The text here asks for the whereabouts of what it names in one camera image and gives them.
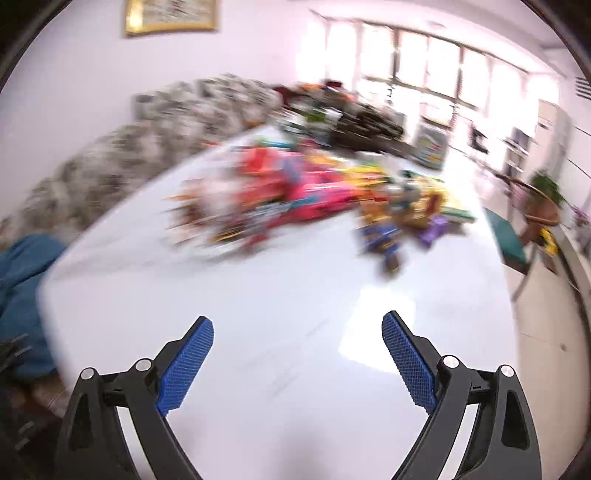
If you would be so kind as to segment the blue cloth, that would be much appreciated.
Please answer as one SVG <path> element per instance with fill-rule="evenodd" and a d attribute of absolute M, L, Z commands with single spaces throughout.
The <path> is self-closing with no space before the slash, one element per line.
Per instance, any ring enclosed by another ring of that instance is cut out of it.
<path fill-rule="evenodd" d="M 13 371 L 20 381 L 45 377 L 55 369 L 37 302 L 37 290 L 65 246 L 45 235 L 29 235 L 1 254 L 1 341 L 26 351 Z"/>

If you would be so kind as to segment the floral patterned sofa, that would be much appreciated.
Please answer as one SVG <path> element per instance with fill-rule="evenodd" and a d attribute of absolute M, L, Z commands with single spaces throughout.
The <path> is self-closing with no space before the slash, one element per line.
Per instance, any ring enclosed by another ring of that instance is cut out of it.
<path fill-rule="evenodd" d="M 154 177 L 266 123 L 282 104 L 269 84 L 233 74 L 177 81 L 135 95 L 132 123 L 62 162 L 2 218 L 1 248 L 32 234 L 73 241 Z"/>

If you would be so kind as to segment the gold framed wall picture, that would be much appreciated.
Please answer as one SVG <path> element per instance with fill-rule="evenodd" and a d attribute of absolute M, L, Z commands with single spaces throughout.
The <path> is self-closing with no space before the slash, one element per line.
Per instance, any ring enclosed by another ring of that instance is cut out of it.
<path fill-rule="evenodd" d="M 129 0 L 125 34 L 215 31 L 217 16 L 216 0 Z"/>

